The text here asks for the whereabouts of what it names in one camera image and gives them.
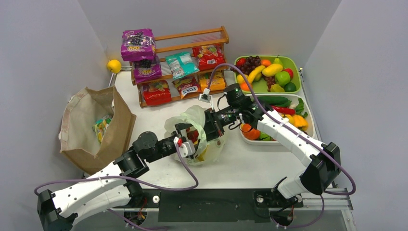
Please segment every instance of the green tray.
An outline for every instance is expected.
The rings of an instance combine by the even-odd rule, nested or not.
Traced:
[[[268,59],[271,62],[273,62],[273,60],[277,57],[277,55],[276,56],[275,55],[258,55],[258,56],[261,59]],[[237,61],[240,58],[246,58],[246,57],[249,57],[249,55],[238,57],[235,60],[234,64],[236,64]],[[296,64],[294,63],[294,61],[291,58],[288,58],[288,57],[285,57],[285,56],[279,56],[279,58],[283,63],[283,69],[290,68],[293,71],[293,79],[291,80],[291,82],[294,83],[295,86],[296,86],[296,91],[279,92],[279,93],[281,93],[281,94],[295,94],[295,93],[299,92],[300,89],[302,88],[302,81],[300,80],[300,76],[299,76],[299,72],[297,70]],[[238,83],[236,73],[235,73],[235,82]],[[261,78],[261,80],[258,81],[258,82],[252,83],[252,86],[253,86],[253,89],[254,89],[255,93],[271,93],[271,92],[268,91],[267,82],[263,78]],[[243,90],[243,93],[250,94],[251,92]]]

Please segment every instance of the gray wall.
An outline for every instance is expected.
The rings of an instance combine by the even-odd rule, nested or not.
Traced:
[[[39,231],[33,189],[80,176],[59,154],[65,106],[107,86],[107,59],[77,1],[2,0],[0,31],[1,230]]]
[[[406,0],[343,0],[305,66],[321,136],[357,182],[362,231],[407,230],[407,15]]]
[[[155,36],[225,26],[228,61],[280,54],[304,66],[341,0],[78,0],[110,59],[122,60],[124,30]]]

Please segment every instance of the white tray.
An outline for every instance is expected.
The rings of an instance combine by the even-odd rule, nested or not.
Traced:
[[[302,113],[307,112],[309,115],[306,117],[306,121],[309,124],[306,132],[310,137],[313,137],[316,139],[316,131],[315,131],[315,123],[313,122],[312,115],[310,113],[309,106],[307,105],[307,102],[304,98],[298,96],[298,95],[293,95],[293,94],[279,94],[279,93],[271,93],[271,94],[256,94],[256,96],[282,96],[285,97],[289,100],[292,100],[293,103],[298,103],[298,99],[301,98],[305,104],[305,109]],[[250,144],[250,145],[264,145],[264,146],[270,146],[270,145],[281,145],[277,141],[252,141],[243,136],[243,133],[240,131],[240,134],[243,138],[243,140]]]

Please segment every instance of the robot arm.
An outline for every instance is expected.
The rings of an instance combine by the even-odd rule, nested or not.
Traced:
[[[287,123],[271,106],[258,105],[249,96],[245,96],[238,84],[228,86],[224,93],[228,107],[218,112],[205,111],[204,131],[208,141],[223,135],[223,127],[233,124],[237,119],[262,131],[288,148],[306,166],[306,170],[296,175],[285,177],[273,189],[272,197],[276,200],[293,201],[300,193],[311,192],[321,195],[336,178],[340,170],[311,143],[320,146],[338,163],[340,152],[337,145],[325,145]],[[260,109],[263,107],[280,123],[276,123]],[[286,124],[297,134],[283,128]],[[45,231],[70,230],[79,221],[108,208],[120,205],[137,205],[143,197],[141,186],[126,179],[102,180],[106,176],[127,176],[138,178],[149,170],[146,162],[153,162],[176,152],[179,147],[182,157],[193,158],[196,147],[188,140],[185,130],[190,124],[175,125],[176,131],[171,137],[157,140],[152,132],[142,133],[133,142],[132,147],[121,157],[111,162],[100,172],[88,179],[90,182],[77,183],[63,190],[43,191],[38,195],[38,214]]]

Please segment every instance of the snack packet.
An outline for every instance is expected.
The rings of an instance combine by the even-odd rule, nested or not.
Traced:
[[[197,64],[200,71],[213,69],[218,64],[225,63],[224,53],[219,45],[194,47],[192,53],[197,57]]]
[[[200,83],[201,89],[205,89],[208,87],[208,83],[210,81],[211,73],[204,73],[198,76],[198,81]],[[221,71],[217,71],[213,79],[211,81],[210,90],[223,90],[225,89],[225,81],[222,76]]]
[[[123,61],[154,59],[156,42],[151,29],[125,30],[120,53]]]
[[[142,91],[147,105],[159,105],[171,101],[170,88],[165,80],[143,83]]]
[[[201,92],[200,84],[193,76],[177,79],[173,81],[180,97],[183,99],[188,93]]]
[[[95,125],[92,127],[92,130],[96,133],[99,143],[102,143],[103,136],[105,135],[106,130],[111,123],[112,116],[105,115],[102,119],[96,121]]]
[[[153,60],[143,59],[133,62],[133,76],[136,83],[159,78],[162,75],[160,60],[154,55]]]
[[[166,56],[166,61],[173,73],[173,79],[182,78],[199,71],[188,52]]]

